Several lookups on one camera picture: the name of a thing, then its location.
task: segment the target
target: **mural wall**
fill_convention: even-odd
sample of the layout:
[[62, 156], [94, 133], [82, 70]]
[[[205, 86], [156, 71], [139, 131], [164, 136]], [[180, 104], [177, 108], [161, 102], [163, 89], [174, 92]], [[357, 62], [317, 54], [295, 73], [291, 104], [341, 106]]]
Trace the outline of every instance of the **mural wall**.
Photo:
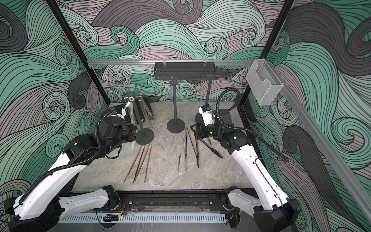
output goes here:
[[1, 1], [0, 214], [105, 108], [46, 2]]
[[[371, 1], [315, 0], [290, 11], [268, 58], [371, 193], [370, 32]], [[258, 106], [250, 94], [245, 107], [252, 128], [290, 159], [265, 163], [303, 206], [295, 231], [371, 231], [285, 96]]]
[[[88, 59], [259, 58], [284, 0], [58, 0]], [[95, 66], [113, 102], [128, 88], [172, 101], [171, 87], [154, 79], [153, 66]], [[244, 91], [249, 67], [220, 66], [210, 100], [223, 90]], [[204, 101], [207, 82], [181, 81], [178, 101]], [[233, 100], [235, 93], [226, 96]]]

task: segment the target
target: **marble table surface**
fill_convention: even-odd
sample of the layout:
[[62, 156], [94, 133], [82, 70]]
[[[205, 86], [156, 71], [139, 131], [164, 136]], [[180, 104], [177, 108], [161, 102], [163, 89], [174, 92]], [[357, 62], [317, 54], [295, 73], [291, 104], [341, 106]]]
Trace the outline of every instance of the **marble table surface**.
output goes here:
[[[217, 150], [223, 159], [217, 157], [204, 144], [198, 141], [200, 151], [197, 168], [196, 157], [188, 138], [187, 171], [185, 168], [185, 156], [181, 156], [180, 170], [178, 171], [178, 158], [182, 137], [185, 130], [179, 134], [170, 133], [167, 122], [174, 118], [172, 102], [151, 102], [155, 120], [151, 120], [155, 137], [151, 142], [152, 150], [144, 183], [147, 158], [144, 161], [137, 180], [133, 183], [137, 159], [127, 180], [126, 175], [132, 165], [141, 145], [136, 144], [132, 150], [131, 143], [124, 143], [120, 156], [114, 160], [107, 158], [94, 160], [82, 170], [73, 187], [73, 192], [86, 192], [97, 190], [105, 185], [112, 185], [115, 190], [170, 190], [170, 189], [223, 189], [235, 185], [240, 188], [253, 187], [246, 174], [237, 161], [224, 149], [220, 143], [211, 138], [212, 147]], [[198, 113], [201, 102], [178, 102], [178, 118], [185, 122], [186, 127], [194, 124], [194, 117]], [[215, 102], [210, 102], [215, 109]], [[220, 108], [229, 108], [233, 102], [221, 102]], [[242, 126], [237, 109], [231, 110], [232, 121], [237, 127]], [[190, 130], [191, 139], [194, 143], [194, 135]], [[118, 149], [112, 151], [109, 156], [115, 156]]]

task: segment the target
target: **stand base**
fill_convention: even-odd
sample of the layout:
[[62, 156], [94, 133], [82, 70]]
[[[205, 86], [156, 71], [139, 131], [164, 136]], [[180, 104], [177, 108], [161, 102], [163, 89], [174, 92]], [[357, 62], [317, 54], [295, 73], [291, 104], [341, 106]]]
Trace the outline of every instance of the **stand base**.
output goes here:
[[146, 144], [152, 142], [154, 137], [155, 137], [155, 133], [153, 132], [153, 130], [151, 130], [149, 128], [143, 128], [142, 130], [138, 130], [138, 132], [137, 132], [137, 144], [146, 145]]
[[175, 119], [171, 119], [167, 123], [167, 130], [171, 133], [178, 134], [181, 133], [184, 128], [186, 127], [186, 124], [183, 122], [182, 119], [177, 118], [177, 124], [175, 125]]

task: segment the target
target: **black frame post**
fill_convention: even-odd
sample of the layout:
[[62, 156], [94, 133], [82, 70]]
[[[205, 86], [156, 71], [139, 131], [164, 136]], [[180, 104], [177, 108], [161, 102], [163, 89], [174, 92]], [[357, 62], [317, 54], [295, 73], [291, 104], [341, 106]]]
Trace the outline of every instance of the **black frame post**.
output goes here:
[[87, 62], [88, 59], [86, 58], [83, 50], [81, 49], [79, 43], [77, 42], [77, 39], [73, 35], [73, 32], [72, 32], [71, 28], [69, 27], [65, 17], [63, 16], [62, 11], [59, 9], [57, 2], [55, 0], [45, 0], [45, 1], [48, 4], [50, 10], [53, 12], [53, 15], [57, 19], [60, 27], [62, 28], [62, 30], [66, 34], [67, 39], [70, 41], [73, 49], [75, 50], [77, 56], [80, 59], [80, 61], [84, 65], [84, 67], [86, 69], [86, 72], [90, 76], [91, 80], [93, 81], [93, 83], [97, 87], [99, 93], [103, 97], [103, 100], [106, 102], [106, 104], [108, 106], [111, 103], [111, 101], [109, 100], [106, 92], [104, 91], [103, 86], [101, 85], [96, 73], [94, 72], [94, 70], [92, 68], [89, 67], [88, 62]]
[[173, 105], [174, 105], [174, 118], [170, 119], [167, 122], [167, 130], [171, 133], [178, 134], [181, 133], [186, 124], [184, 121], [177, 116], [177, 88], [176, 86], [179, 85], [180, 80], [168, 80], [169, 85], [173, 88]]
[[[281, 28], [286, 20], [287, 15], [289, 14], [289, 11], [292, 7], [292, 4], [294, 3], [294, 0], [286, 0], [281, 8], [281, 11], [276, 19], [276, 23], [273, 26], [272, 32], [270, 33], [267, 43], [265, 44], [265, 47], [260, 55], [259, 59], [267, 58], [269, 55], [270, 50], [272, 49], [272, 46], [274, 42], [276, 41], [278, 34], [281, 31]], [[248, 95], [250, 94], [251, 88], [250, 86], [247, 86], [245, 89], [245, 92], [242, 95], [240, 103], [243, 105], [245, 101], [247, 100]]]
[[207, 84], [207, 92], [206, 92], [206, 100], [205, 100], [205, 105], [207, 105], [209, 103], [209, 96], [210, 96], [210, 91], [211, 91], [211, 82], [213, 81], [213, 79], [209, 79], [209, 82]]

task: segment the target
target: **wall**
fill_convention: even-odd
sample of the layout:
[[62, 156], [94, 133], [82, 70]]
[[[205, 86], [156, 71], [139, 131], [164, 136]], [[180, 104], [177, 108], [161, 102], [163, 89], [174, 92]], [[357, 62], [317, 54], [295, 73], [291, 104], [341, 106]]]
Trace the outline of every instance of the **wall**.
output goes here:
[[[268, 59], [367, 190], [371, 190], [371, 2], [317, 0], [292, 9]], [[284, 96], [246, 106], [251, 126], [290, 158], [266, 160], [303, 211], [298, 231], [371, 226]], [[264, 157], [275, 157], [260, 145]]]
[[[88, 59], [236, 59], [260, 57], [283, 0], [58, 0]], [[172, 101], [171, 87], [153, 66], [95, 66], [111, 101], [128, 88]], [[249, 67], [218, 67], [210, 100], [223, 90], [244, 91]], [[181, 81], [178, 101], [204, 101], [207, 82]], [[226, 98], [233, 100], [235, 93]]]
[[44, 0], [1, 1], [0, 28], [3, 202], [24, 192], [72, 138], [92, 132], [106, 105]]

